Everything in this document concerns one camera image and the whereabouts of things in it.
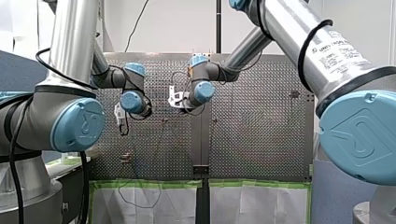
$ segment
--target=robotic arm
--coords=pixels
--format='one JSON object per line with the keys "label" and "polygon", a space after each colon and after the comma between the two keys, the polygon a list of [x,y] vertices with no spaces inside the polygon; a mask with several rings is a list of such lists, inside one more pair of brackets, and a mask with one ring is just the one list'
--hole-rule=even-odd
{"label": "robotic arm", "polygon": [[[23,211],[25,223],[62,223],[62,185],[50,181],[40,155],[43,150],[83,152],[97,142],[105,114],[93,90],[122,89],[120,106],[127,113],[142,118],[151,114],[144,92],[145,67],[108,65],[96,44],[99,1],[59,0],[50,5],[57,13],[49,64],[39,60],[49,69],[47,78],[33,93],[0,98],[0,219],[6,223],[22,223]],[[22,200],[18,206],[16,195]],[[43,207],[47,216],[38,215]]]}
{"label": "robotic arm", "polygon": [[334,164],[360,180],[396,185],[396,68],[370,63],[303,0],[230,0],[230,5],[260,27],[221,64],[193,56],[192,88],[182,104],[195,108],[210,101],[215,91],[209,81],[236,81],[274,40],[318,97],[320,143]]}

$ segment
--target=gray panel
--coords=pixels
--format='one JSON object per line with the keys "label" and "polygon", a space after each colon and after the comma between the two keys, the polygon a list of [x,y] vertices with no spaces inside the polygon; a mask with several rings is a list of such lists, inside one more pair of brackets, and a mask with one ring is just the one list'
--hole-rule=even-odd
{"label": "gray panel", "polygon": [[369,202],[376,185],[352,178],[330,161],[314,161],[312,224],[351,224],[353,207]]}
{"label": "gray panel", "polygon": [[[105,107],[106,127],[97,145],[99,157],[92,164],[92,178],[130,178],[137,173],[145,179],[192,179],[191,118],[178,114],[167,103],[172,72],[186,71],[190,55],[168,56],[107,55],[110,64],[138,62],[146,66],[145,92],[151,99],[153,114],[143,121],[129,119],[129,135],[120,136],[113,115],[120,90],[98,92],[98,100]],[[185,77],[175,76],[175,81],[185,83]],[[133,155],[134,168],[132,164],[121,165],[119,157],[126,153]]]}
{"label": "gray panel", "polygon": [[262,56],[237,82],[216,87],[210,176],[307,180],[313,98],[294,66],[284,56]]}

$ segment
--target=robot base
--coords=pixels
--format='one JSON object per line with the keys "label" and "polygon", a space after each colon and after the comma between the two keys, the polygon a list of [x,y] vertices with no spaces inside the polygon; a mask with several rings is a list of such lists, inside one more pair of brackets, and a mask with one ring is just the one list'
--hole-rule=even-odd
{"label": "robot base", "polygon": [[[62,184],[53,181],[49,192],[24,202],[25,223],[61,224],[62,199]],[[18,206],[0,210],[0,220],[2,223],[17,224]]]}
{"label": "robot base", "polygon": [[353,208],[353,224],[396,223],[396,187],[379,186],[370,202]]}

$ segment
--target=black ring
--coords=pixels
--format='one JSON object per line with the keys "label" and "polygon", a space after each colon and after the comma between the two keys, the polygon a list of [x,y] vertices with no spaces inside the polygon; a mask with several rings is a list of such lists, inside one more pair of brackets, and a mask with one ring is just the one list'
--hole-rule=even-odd
{"label": "black ring", "polygon": [[64,86],[36,86],[35,92],[54,92],[54,93],[63,93],[68,95],[77,95],[88,98],[96,98],[96,94],[80,89],[69,88]]}
{"label": "black ring", "polygon": [[[12,117],[14,116],[15,111],[17,110],[18,106],[20,106],[21,104],[23,104],[25,101],[19,101],[17,103],[15,103],[14,105],[12,105],[9,109],[8,112],[6,114],[6,117],[4,119],[4,133],[6,135],[6,138],[8,140],[8,142],[10,143],[12,140],[12,131],[11,131],[11,121],[12,121]],[[23,150],[29,150],[28,148],[22,147],[20,146],[18,143],[15,144],[16,147],[23,149]]]}
{"label": "black ring", "polygon": [[[15,161],[24,161],[41,156],[41,151],[30,151],[15,155]],[[0,163],[9,162],[9,156],[0,156]]]}
{"label": "black ring", "polygon": [[201,78],[193,79],[193,80],[191,81],[191,83],[192,83],[192,82],[196,82],[196,81],[210,81],[210,80],[209,80],[209,78],[203,78],[203,77],[201,77]]}
{"label": "black ring", "polygon": [[326,108],[338,97],[348,94],[357,88],[364,86],[365,84],[374,81],[381,77],[387,77],[390,75],[396,75],[396,67],[387,66],[375,69],[369,73],[364,75],[355,77],[354,79],[348,81],[348,83],[344,84],[342,87],[338,88],[336,91],[332,92],[328,95],[318,106],[316,109],[317,115],[319,118],[323,115]]}
{"label": "black ring", "polygon": [[259,19],[259,26],[260,26],[260,28],[262,29],[262,33],[263,33],[266,37],[268,37],[270,40],[274,41],[274,39],[272,38],[272,36],[265,30],[264,23],[266,23],[266,21],[262,22],[262,14],[264,15],[264,18],[265,18],[265,14],[264,14],[264,13],[265,13],[265,10],[264,10],[263,13],[262,13],[262,11],[260,10],[261,3],[262,3],[262,0],[257,0],[256,8],[257,8],[257,18]]}
{"label": "black ring", "polygon": [[332,20],[326,20],[326,21],[322,21],[317,27],[315,27],[311,32],[309,32],[308,37],[306,38],[305,42],[303,43],[303,46],[301,47],[300,50],[300,55],[298,57],[298,63],[297,63],[297,69],[298,69],[298,76],[300,78],[301,83],[303,83],[303,85],[305,86],[305,88],[311,91],[311,88],[309,88],[308,83],[305,80],[305,76],[304,76],[304,60],[305,60],[305,54],[306,51],[309,47],[309,44],[311,43],[312,39],[315,37],[315,35],[317,34],[318,30],[320,30],[321,28],[330,25],[332,26],[333,22]]}

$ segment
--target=small metal bracket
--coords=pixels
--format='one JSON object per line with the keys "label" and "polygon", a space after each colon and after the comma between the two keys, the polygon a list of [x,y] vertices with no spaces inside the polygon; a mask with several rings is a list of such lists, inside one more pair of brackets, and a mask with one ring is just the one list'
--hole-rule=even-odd
{"label": "small metal bracket", "polygon": [[208,175],[209,174],[209,166],[208,165],[194,165],[192,171],[195,175]]}
{"label": "small metal bracket", "polygon": [[299,91],[290,91],[290,98],[298,98],[300,96],[300,92]]}

